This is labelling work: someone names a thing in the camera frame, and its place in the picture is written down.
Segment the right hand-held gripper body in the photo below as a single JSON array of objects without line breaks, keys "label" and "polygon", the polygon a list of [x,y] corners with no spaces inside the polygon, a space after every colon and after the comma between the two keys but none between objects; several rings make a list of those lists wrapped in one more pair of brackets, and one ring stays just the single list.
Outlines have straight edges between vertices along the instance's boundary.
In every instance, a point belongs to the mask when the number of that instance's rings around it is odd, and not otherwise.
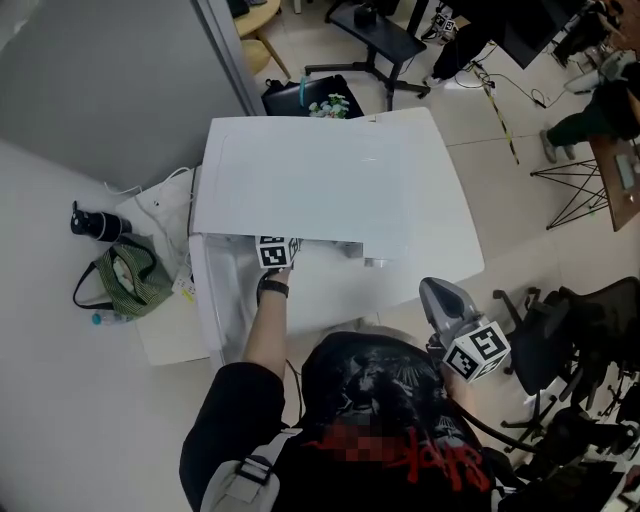
[{"label": "right hand-held gripper body", "polygon": [[444,279],[426,277],[420,282],[419,295],[434,329],[429,345],[464,381],[470,383],[491,373],[510,353],[499,324],[478,310],[464,289]]}]

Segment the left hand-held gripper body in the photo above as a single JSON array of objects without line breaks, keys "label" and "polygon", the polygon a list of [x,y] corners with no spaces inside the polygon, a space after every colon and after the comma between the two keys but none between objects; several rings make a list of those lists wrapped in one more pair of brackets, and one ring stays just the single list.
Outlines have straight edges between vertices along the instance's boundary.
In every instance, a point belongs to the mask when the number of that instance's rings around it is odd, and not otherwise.
[{"label": "left hand-held gripper body", "polygon": [[301,238],[256,236],[255,247],[262,269],[291,267],[300,251]]}]

